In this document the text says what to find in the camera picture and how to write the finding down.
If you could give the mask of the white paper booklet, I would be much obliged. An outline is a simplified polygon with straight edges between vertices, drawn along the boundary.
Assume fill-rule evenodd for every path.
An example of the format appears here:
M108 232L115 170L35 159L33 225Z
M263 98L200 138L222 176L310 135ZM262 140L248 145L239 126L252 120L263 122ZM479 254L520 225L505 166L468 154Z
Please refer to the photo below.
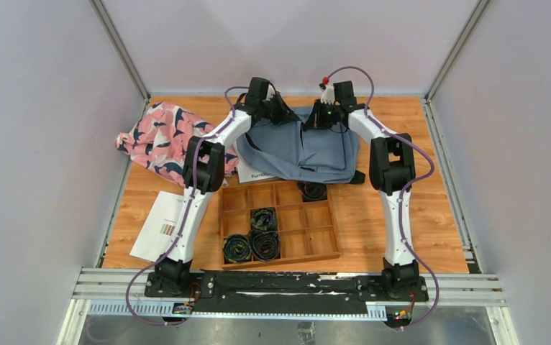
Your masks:
M183 196L160 191L130 251L132 257L154 262L170 246L181 214Z

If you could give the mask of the white furniture book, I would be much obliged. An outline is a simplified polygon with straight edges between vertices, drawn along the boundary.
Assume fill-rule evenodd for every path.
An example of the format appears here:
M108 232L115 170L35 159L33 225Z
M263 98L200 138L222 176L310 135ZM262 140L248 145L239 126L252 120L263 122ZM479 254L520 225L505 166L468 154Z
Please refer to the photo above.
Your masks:
M259 171L248 165L245 161L239 161L237 166L239 183L256 183L267 180L276 180L277 177L266 172Z

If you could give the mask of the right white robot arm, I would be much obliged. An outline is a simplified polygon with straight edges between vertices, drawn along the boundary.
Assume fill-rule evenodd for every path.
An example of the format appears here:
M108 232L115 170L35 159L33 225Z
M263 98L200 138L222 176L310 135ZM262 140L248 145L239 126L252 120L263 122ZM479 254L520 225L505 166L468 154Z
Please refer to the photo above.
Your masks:
M307 129L330 129L341 124L370 146L369 178L380 196L386 225L386 251L381 290L391 300L407 294L419 279L413 253L409 215L410 190L416 177L411 137L399 134L378 120L365 103L359 103L350 81L319 84Z

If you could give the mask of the wooden compartment tray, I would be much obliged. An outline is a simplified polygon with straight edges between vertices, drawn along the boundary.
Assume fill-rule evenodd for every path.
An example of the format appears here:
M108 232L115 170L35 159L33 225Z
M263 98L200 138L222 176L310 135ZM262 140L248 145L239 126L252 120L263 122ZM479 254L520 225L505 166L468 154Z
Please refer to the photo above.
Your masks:
M248 238L250 213L259 208L274 208L281 239L281 257L269 262L252 259L225 264L224 270L265 268L274 265L337 259L341 255L337 227L329 201L303 202L296 181L272 181L236 185L222 190L220 222L222 246L226 237L242 234Z

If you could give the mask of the aluminium rail frame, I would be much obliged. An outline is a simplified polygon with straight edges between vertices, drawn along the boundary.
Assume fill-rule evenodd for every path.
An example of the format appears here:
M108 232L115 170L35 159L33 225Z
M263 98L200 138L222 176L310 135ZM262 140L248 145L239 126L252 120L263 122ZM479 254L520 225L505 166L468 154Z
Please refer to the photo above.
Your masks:
M366 313L334 314L256 314L195 311L195 302L183 298L145 296L148 272L133 269L84 268L73 289L68 315L59 341L70 344L80 338L80 324L88 316L141 316L190 320L261 321L355 321L376 322L386 328L404 330L436 321L446 311L482 309L488 318L487 331L497 344L518 344L501 284L495 275L422 274L429 294L427 302L410 305L393 302L368 302Z

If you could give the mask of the pink patterned cloth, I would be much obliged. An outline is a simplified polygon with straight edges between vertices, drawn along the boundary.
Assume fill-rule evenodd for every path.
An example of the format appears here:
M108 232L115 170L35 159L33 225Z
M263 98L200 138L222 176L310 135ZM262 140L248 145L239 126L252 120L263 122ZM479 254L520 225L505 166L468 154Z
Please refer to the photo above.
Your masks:
M130 132L118 134L116 149L134 163L183 186L190 138L206 136L214 128L212 123L181 106L160 102L150 106Z

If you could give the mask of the rolled green belt bottom-left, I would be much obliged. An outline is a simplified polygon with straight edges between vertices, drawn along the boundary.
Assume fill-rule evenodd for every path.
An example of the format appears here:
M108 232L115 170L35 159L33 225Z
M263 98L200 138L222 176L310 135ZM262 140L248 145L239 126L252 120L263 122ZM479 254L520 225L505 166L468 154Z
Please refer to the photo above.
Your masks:
M242 234L233 234L223 241L222 254L225 264L239 264L252 259L252 250L248 238Z

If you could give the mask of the rolled black belt top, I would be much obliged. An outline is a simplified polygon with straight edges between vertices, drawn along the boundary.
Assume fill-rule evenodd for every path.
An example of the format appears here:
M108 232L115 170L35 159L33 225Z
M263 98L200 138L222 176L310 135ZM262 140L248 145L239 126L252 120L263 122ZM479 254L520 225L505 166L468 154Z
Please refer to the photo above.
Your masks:
M315 202L327 200L327 186L315 182L298 182L303 202Z

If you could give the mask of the blue grey backpack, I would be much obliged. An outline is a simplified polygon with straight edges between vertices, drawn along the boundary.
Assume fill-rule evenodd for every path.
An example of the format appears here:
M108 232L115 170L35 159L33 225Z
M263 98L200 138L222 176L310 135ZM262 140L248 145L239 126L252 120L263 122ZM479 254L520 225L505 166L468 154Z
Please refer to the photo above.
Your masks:
M365 173L357 170L358 135L343 124L304 131L311 108L293 110L300 121L280 126L260 122L238 137L234 149L239 159L282 180L363 184Z

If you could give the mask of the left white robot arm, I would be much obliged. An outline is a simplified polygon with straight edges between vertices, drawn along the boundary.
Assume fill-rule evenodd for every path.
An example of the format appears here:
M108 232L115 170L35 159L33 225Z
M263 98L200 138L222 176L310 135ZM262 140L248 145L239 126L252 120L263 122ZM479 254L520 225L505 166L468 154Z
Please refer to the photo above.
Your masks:
M225 151L259 121L280 124L291 110L267 79L253 77L245 97L231 103L225 119L202 137L193 136L183 166L183 203L165 252L154 264L155 275L174 297L191 287L193 248L201 221L224 182Z

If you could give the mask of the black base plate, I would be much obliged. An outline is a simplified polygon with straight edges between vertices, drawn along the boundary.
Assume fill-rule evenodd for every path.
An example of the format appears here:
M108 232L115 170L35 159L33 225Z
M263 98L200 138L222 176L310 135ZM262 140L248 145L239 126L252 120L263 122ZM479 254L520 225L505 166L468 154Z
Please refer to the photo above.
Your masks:
M205 313L352 315L366 313L368 302L429 300L423 277L401 287L384 282L380 275L334 272L197 271L181 288L151 272L144 294L190 300Z

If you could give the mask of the rolled dark belt bottom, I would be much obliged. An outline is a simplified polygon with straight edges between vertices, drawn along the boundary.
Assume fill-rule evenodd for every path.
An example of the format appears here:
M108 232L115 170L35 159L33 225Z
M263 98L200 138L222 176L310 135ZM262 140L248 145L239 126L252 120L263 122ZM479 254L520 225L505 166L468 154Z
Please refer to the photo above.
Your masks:
M254 259L269 262L281 257L281 239L277 231L253 230L249 243Z

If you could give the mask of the rolled green belt middle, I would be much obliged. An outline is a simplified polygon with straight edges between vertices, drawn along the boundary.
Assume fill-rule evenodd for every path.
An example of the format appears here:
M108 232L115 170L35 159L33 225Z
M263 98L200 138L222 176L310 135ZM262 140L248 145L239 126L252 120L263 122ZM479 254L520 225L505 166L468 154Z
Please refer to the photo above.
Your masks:
M274 208L259 208L250 213L250 228L256 231L275 231L278 219Z

